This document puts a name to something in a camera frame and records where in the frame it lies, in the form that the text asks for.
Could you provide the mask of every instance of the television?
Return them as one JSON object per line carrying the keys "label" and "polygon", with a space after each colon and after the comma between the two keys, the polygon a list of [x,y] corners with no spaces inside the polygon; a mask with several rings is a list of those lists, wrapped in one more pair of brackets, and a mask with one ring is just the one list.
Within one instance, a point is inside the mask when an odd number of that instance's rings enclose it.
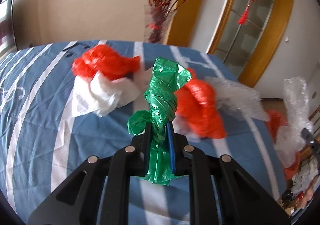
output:
{"label": "television", "polygon": [[0,58],[17,51],[13,31],[13,0],[2,0],[0,4]]}

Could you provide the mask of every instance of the blue fabric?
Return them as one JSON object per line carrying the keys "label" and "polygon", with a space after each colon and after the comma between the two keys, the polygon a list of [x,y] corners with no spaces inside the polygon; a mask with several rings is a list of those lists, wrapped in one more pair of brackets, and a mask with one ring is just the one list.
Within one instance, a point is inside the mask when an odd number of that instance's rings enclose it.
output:
{"label": "blue fabric", "polygon": [[[82,41],[81,43],[94,47],[98,44],[98,40]],[[81,56],[87,50],[83,45],[78,45],[65,52],[65,54],[61,54],[68,44],[68,42],[53,44],[35,60],[17,82],[16,86],[18,88],[14,89],[10,100],[3,102],[6,91],[10,89],[25,66],[45,46],[33,48],[15,66],[1,86],[0,103],[3,103],[4,107],[0,113],[0,189],[9,200],[10,192],[7,192],[6,166],[10,142],[13,143],[14,141],[12,140],[13,130],[15,126],[18,126],[18,118],[22,116],[21,109],[23,109],[24,104],[28,103],[28,96],[36,82],[53,60],[57,56],[63,55],[45,77],[44,82],[35,94],[34,100],[31,101],[17,140],[12,172],[13,198],[16,212],[25,222],[27,222],[31,212],[51,193],[51,182],[54,178],[52,177],[54,175],[52,158],[58,127],[62,121],[61,118],[75,78],[71,71],[71,65],[75,58]],[[124,56],[133,56],[133,42],[108,41],[107,44]],[[0,81],[28,50],[10,54],[0,62]],[[189,66],[195,70],[198,78],[217,76],[199,52],[189,48],[179,48],[179,50],[182,57],[188,61]],[[158,56],[175,61],[175,56],[169,46],[143,44],[143,55],[146,69],[153,66]],[[233,75],[215,56],[209,55],[209,59],[218,67],[225,78],[235,80]],[[128,145],[132,135],[128,134],[126,124],[132,113],[133,107],[130,103],[114,110],[105,117],[100,118],[94,114],[76,117],[73,125],[71,125],[70,144],[67,148],[67,166],[61,167],[66,168],[66,174],[69,175],[91,155],[100,158],[107,157]],[[248,123],[238,121],[222,112],[221,115],[228,133],[227,146],[233,158],[272,195],[272,186],[266,164]],[[279,159],[273,150],[269,132],[262,121],[253,121],[270,157],[277,187],[281,194],[285,191],[284,174]],[[206,154],[217,156],[217,149],[211,139],[203,139],[201,143],[193,144]],[[149,224],[152,217],[163,220],[169,219],[171,224],[188,220],[189,196],[188,179],[186,177],[172,180],[169,186],[148,185],[146,182],[136,177],[131,179],[130,224]],[[160,200],[159,202],[157,200],[152,201],[152,198],[148,200],[148,197],[152,197],[153,193],[163,197],[162,202]],[[157,206],[151,206],[151,202],[154,202]]]}

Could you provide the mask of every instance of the window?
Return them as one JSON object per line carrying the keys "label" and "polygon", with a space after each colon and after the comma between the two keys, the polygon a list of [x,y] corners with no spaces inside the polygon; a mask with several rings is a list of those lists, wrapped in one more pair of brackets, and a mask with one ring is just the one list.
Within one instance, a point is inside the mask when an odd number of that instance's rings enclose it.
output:
{"label": "window", "polygon": [[249,61],[265,30],[275,0],[257,0],[250,3],[245,24],[238,20],[248,0],[234,0],[227,23],[214,51],[216,55],[238,78]]}

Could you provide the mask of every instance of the white wall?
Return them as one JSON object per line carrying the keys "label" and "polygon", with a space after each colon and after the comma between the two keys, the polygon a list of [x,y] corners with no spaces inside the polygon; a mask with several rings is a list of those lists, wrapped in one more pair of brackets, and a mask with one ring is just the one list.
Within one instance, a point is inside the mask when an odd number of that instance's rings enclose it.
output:
{"label": "white wall", "polygon": [[142,40],[146,0],[14,0],[19,48],[69,40]]}
{"label": "white wall", "polygon": [[197,18],[190,47],[207,52],[220,22],[227,0],[203,0]]}
{"label": "white wall", "polygon": [[320,7],[316,0],[294,0],[284,37],[255,89],[263,98],[282,98],[283,80],[302,76],[309,82],[319,60]]}
{"label": "white wall", "polygon": [[[308,83],[309,92],[309,115],[311,115],[317,107],[320,105],[320,69],[317,68],[310,82]],[[311,96],[316,92],[316,96],[313,99]]]}

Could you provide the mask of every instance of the red plastic bag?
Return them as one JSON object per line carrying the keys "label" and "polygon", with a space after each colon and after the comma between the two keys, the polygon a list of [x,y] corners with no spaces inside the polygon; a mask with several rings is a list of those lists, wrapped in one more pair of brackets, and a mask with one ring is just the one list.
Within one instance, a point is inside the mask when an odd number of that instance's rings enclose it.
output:
{"label": "red plastic bag", "polygon": [[190,128],[200,137],[227,136],[219,112],[215,108],[215,91],[203,80],[198,80],[192,69],[192,79],[175,92],[178,99],[176,113],[185,117]]}
{"label": "red plastic bag", "polygon": [[72,64],[74,75],[93,78],[97,71],[111,81],[140,69],[140,56],[127,58],[108,45],[98,45],[76,58]]}
{"label": "red plastic bag", "polygon": [[[270,132],[273,143],[276,144],[277,132],[280,126],[288,126],[287,119],[278,111],[267,111],[269,115],[269,121],[266,122],[266,126]],[[300,153],[295,153],[295,162],[290,167],[282,167],[284,172],[284,178],[286,180],[291,179],[299,169]]]}

